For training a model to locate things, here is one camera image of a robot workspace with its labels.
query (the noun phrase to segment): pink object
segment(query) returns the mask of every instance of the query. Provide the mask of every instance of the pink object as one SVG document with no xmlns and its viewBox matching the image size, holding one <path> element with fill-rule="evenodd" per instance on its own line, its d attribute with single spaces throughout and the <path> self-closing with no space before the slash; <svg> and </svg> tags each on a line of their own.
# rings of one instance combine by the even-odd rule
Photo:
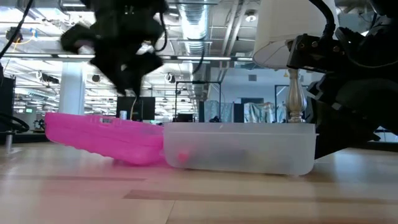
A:
<svg viewBox="0 0 398 224">
<path fill-rule="evenodd" d="M 46 113 L 45 135 L 53 142 L 135 165 L 164 160 L 163 127 L 153 124 L 97 115 Z"/>
</svg>

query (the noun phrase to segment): clear plastic container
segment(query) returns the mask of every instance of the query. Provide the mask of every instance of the clear plastic container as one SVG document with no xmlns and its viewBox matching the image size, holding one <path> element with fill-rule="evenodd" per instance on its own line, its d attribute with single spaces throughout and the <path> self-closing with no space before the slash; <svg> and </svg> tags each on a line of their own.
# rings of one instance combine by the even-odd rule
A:
<svg viewBox="0 0 398 224">
<path fill-rule="evenodd" d="M 46 113 L 50 141 L 135 165 L 164 161 L 161 126 L 106 116 Z"/>
<path fill-rule="evenodd" d="M 313 124 L 169 123 L 164 150 L 177 168 L 304 175 L 316 136 Z"/>
</svg>

